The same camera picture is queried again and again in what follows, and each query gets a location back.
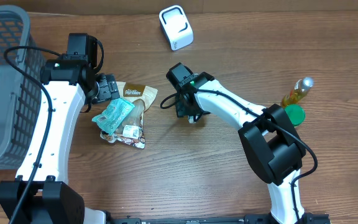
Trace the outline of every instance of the green round cap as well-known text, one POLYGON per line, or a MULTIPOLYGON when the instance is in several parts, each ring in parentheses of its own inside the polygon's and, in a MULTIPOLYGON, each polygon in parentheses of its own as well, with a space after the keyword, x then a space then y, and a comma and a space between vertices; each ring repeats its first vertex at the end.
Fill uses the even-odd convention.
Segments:
POLYGON ((285 112, 287 112, 294 127, 300 125, 305 120, 305 111, 299 105, 288 105, 285 108, 285 112))

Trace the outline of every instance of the wooden tabletop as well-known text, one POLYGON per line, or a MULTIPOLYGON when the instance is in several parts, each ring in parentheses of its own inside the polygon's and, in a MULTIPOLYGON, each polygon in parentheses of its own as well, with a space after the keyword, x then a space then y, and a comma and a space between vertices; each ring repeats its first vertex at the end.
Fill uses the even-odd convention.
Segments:
MULTIPOLYGON (((87 32, 105 49, 102 72, 158 89, 145 114, 146 148, 100 139, 91 118, 106 104, 80 114, 69 160, 69 186, 85 205, 113 217, 234 217, 268 213, 267 186, 251 170, 237 131, 208 115, 197 124, 178 119, 160 102, 174 92, 165 78, 182 62, 206 71, 256 104, 279 103, 303 77, 315 86, 301 102, 297 128, 316 153, 317 171, 300 181, 307 212, 333 223, 358 223, 358 11, 193 14, 194 42, 172 52, 157 15, 32 17, 39 46, 67 48, 68 34, 87 32)), ((313 165, 310 155, 302 171, 313 165)), ((14 170, 0 170, 13 180, 14 170)), ((6 223, 0 207, 0 223, 6 223)))

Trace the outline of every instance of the small bottle with amber liquid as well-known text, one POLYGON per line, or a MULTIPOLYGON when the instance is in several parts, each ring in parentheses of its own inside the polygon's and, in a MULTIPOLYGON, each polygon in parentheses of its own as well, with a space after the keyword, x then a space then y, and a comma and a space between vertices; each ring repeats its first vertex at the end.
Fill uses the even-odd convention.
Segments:
POLYGON ((283 97, 281 101, 281 106, 285 108, 288 105, 297 104, 303 97, 305 97, 311 87, 313 87, 314 81, 310 77, 302 78, 298 80, 295 84, 293 90, 290 94, 287 94, 283 97))

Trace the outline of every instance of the gray plastic basket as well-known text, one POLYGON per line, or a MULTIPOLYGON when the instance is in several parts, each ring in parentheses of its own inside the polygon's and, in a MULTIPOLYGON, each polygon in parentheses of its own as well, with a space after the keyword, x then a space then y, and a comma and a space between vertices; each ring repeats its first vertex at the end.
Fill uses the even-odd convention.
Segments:
MULTIPOLYGON (((29 148, 38 118, 41 90, 6 65, 3 53, 17 45, 35 46, 30 19, 17 6, 0 6, 0 169, 18 168, 29 148)), ((39 80, 45 63, 40 51, 20 49, 9 58, 39 80)))

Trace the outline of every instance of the teal packet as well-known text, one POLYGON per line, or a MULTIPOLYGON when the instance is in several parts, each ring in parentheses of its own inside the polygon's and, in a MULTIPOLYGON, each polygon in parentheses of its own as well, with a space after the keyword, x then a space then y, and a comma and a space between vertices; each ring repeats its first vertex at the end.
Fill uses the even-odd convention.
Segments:
POLYGON ((134 109, 135 105, 127 100, 118 98, 112 100, 107 108, 92 118, 102 131, 113 134, 126 116, 134 109))

